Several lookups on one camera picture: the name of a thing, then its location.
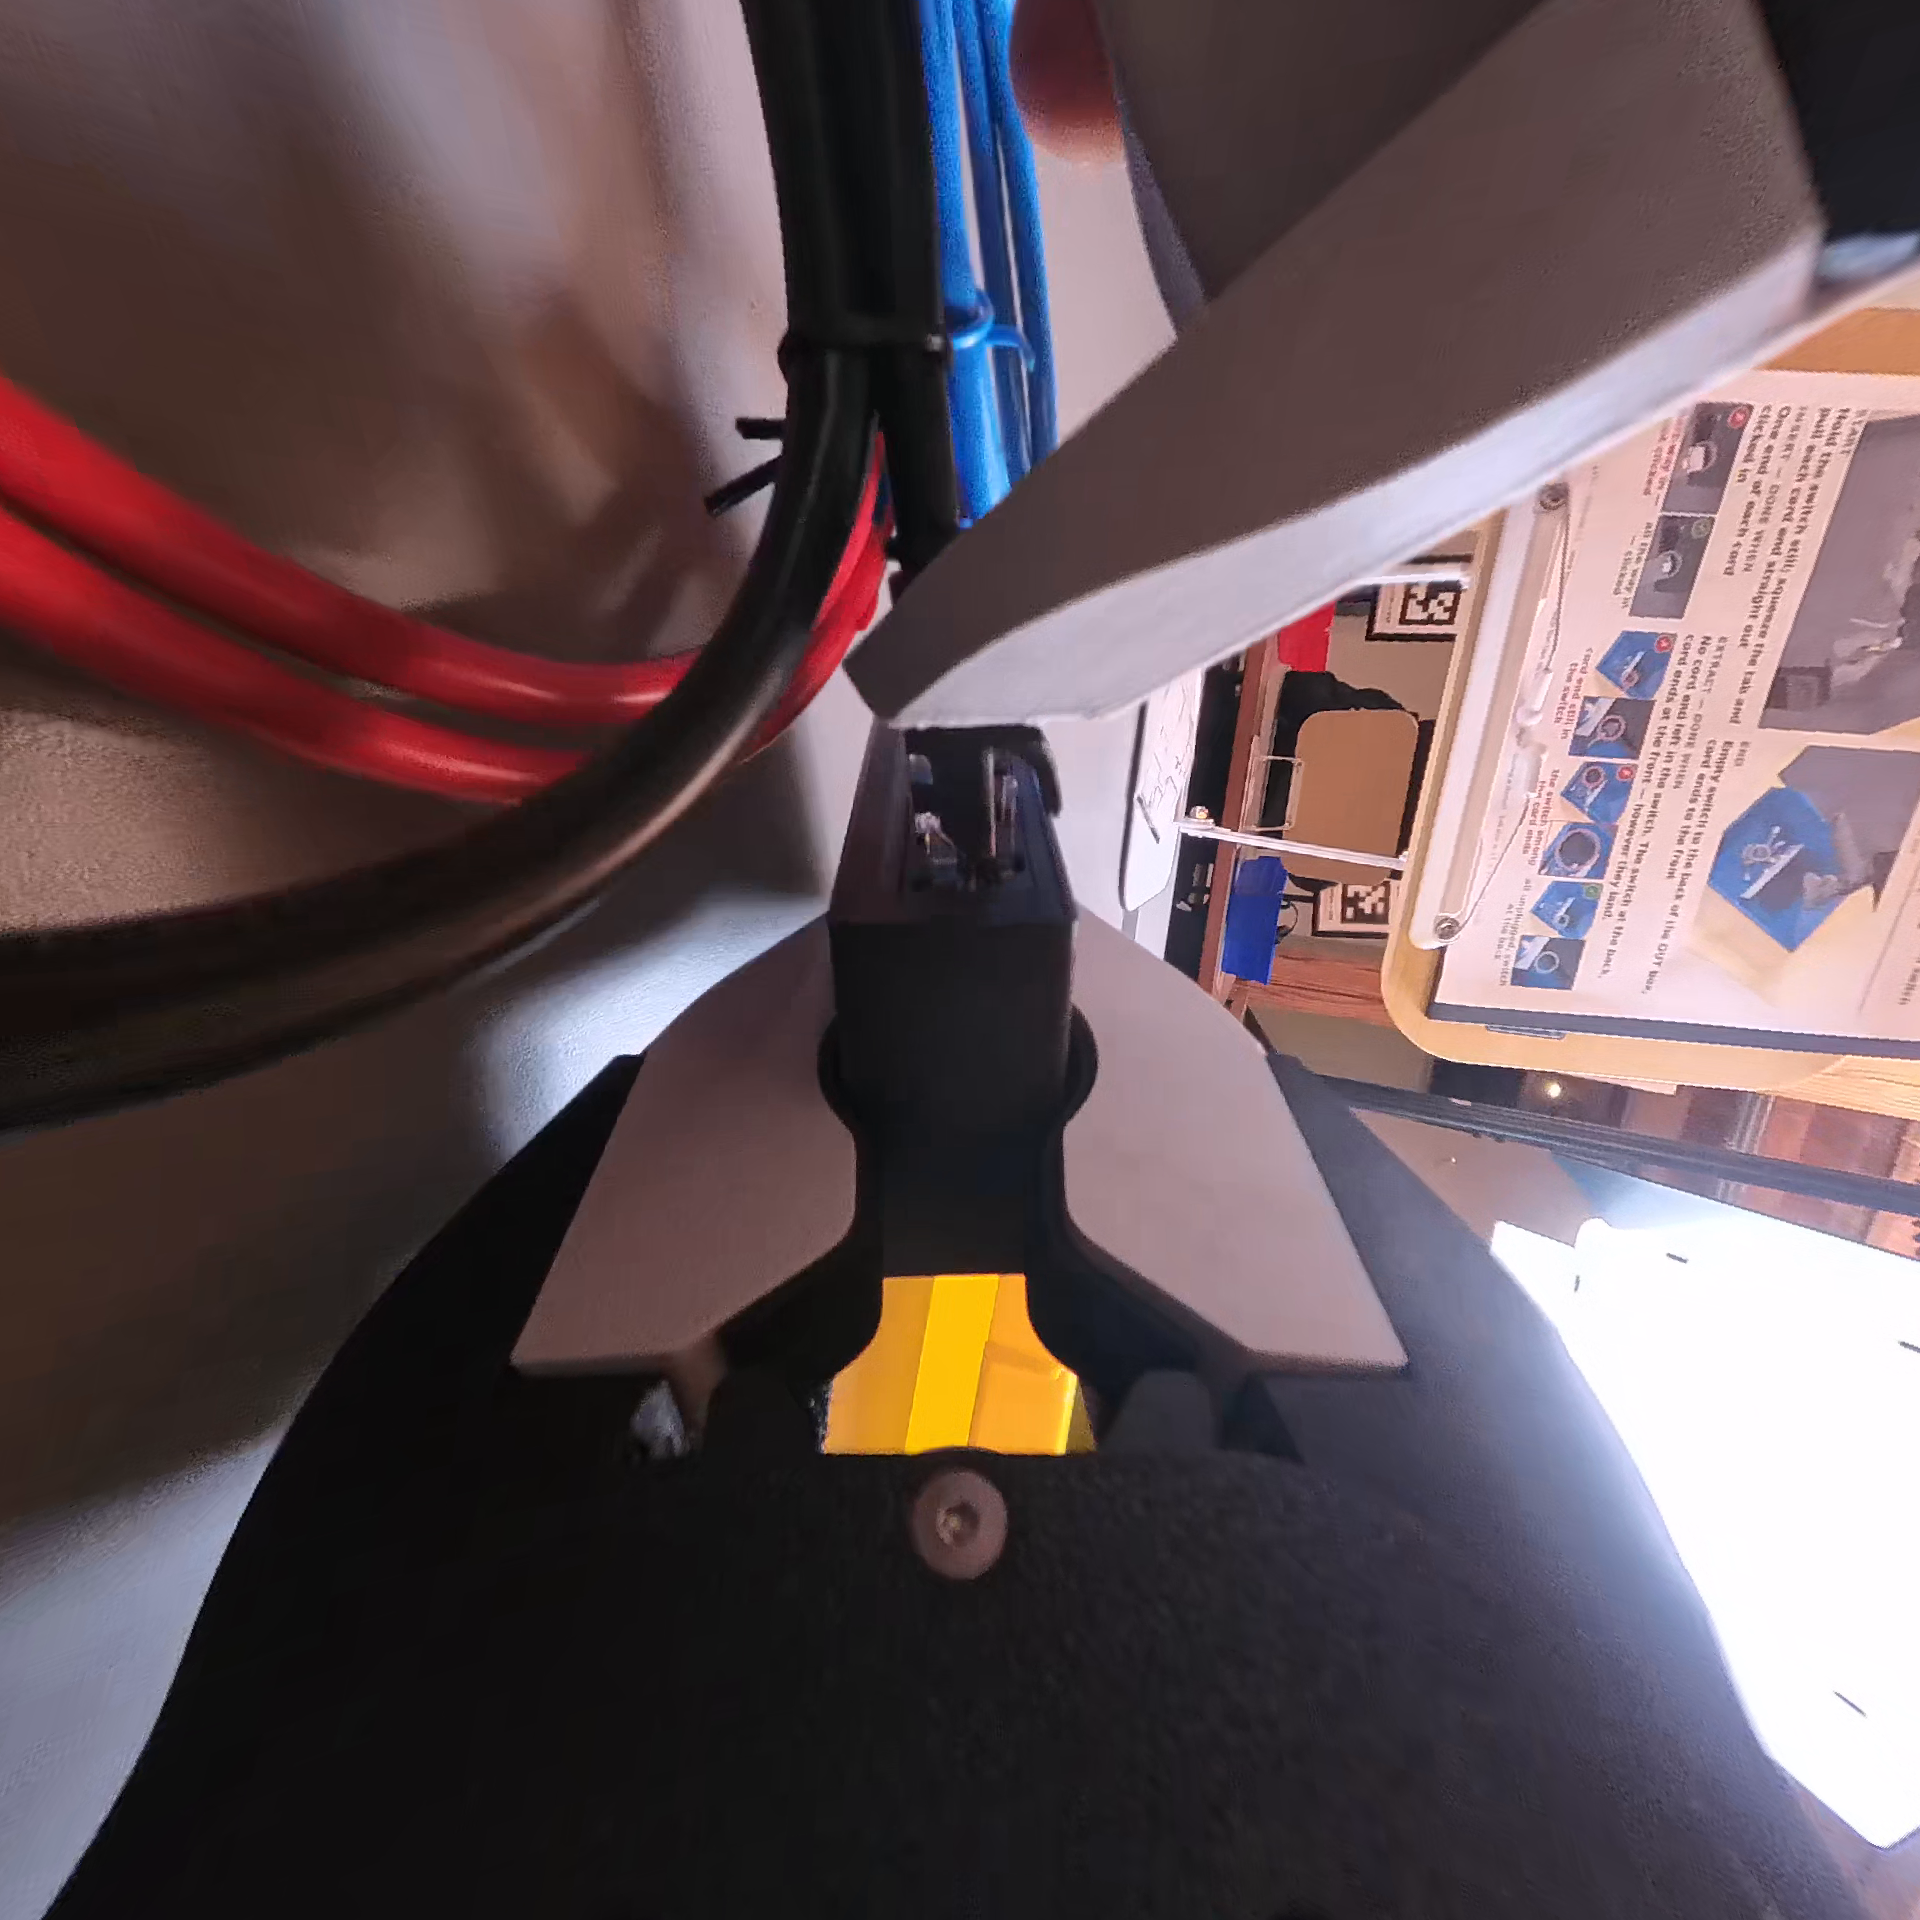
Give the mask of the black ethernet port box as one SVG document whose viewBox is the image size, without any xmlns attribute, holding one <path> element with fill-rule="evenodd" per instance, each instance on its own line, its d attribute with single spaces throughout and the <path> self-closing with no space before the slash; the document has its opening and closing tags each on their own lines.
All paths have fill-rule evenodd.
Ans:
<svg viewBox="0 0 1920 1920">
<path fill-rule="evenodd" d="M 871 727 L 828 909 L 843 1030 L 1064 1067 L 1076 908 L 1062 809 L 1036 727 Z"/>
</svg>

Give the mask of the yellow plastic bin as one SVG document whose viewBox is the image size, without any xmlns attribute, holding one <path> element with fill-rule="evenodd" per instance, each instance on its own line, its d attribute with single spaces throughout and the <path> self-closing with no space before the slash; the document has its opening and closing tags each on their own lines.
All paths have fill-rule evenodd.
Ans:
<svg viewBox="0 0 1920 1920">
<path fill-rule="evenodd" d="M 1040 1342 L 1022 1276 L 889 1277 L 866 1348 L 832 1381 L 824 1451 L 1096 1448 L 1079 1377 Z"/>
</svg>

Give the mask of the white paper note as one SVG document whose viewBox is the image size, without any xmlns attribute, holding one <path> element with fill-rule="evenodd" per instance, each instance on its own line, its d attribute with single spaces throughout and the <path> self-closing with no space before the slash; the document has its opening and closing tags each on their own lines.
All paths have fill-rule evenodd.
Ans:
<svg viewBox="0 0 1920 1920">
<path fill-rule="evenodd" d="M 1135 915 L 1171 887 L 1208 671 L 1154 689 L 1136 709 L 1136 744 L 1121 839 L 1121 912 Z"/>
</svg>

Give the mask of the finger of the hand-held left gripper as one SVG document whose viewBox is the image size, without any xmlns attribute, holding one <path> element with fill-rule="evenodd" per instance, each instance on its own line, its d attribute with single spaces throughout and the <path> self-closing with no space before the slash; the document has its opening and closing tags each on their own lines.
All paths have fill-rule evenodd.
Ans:
<svg viewBox="0 0 1920 1920">
<path fill-rule="evenodd" d="M 1755 4 L 1097 4 L 1176 343 L 851 679 L 1103 716 L 1513 505 L 1810 321 Z"/>
</svg>

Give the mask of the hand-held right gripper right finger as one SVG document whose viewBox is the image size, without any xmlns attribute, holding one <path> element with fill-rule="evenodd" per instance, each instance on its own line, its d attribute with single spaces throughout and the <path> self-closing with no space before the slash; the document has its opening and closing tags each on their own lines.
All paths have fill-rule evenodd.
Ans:
<svg viewBox="0 0 1920 1920">
<path fill-rule="evenodd" d="M 1105 919 L 1032 1312 L 1079 1376 L 1394 1376 L 1409 1356 L 1265 1044 Z"/>
</svg>

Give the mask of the small blue box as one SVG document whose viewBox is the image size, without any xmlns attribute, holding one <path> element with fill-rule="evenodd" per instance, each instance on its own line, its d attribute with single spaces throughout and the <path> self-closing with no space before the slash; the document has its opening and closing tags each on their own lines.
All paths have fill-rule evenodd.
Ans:
<svg viewBox="0 0 1920 1920">
<path fill-rule="evenodd" d="M 1289 873 L 1281 855 L 1236 856 L 1220 925 L 1217 968 L 1236 980 L 1267 984 L 1281 943 Z"/>
</svg>

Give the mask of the person's left hand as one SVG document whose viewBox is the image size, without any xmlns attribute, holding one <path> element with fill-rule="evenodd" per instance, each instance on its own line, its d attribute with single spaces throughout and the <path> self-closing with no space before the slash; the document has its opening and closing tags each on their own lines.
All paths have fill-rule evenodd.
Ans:
<svg viewBox="0 0 1920 1920">
<path fill-rule="evenodd" d="M 1040 149 L 1072 161 L 1121 158 L 1121 104 L 1096 1 L 1015 1 L 1011 72 Z"/>
</svg>

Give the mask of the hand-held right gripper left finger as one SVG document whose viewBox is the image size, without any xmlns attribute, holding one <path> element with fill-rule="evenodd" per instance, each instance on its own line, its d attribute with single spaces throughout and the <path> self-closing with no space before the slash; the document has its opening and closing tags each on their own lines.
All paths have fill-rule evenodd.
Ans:
<svg viewBox="0 0 1920 1920">
<path fill-rule="evenodd" d="M 831 1019 L 814 919 L 644 1051 L 519 1331 L 522 1374 L 656 1372 L 849 1237 L 857 1147 L 824 1089 Z"/>
</svg>

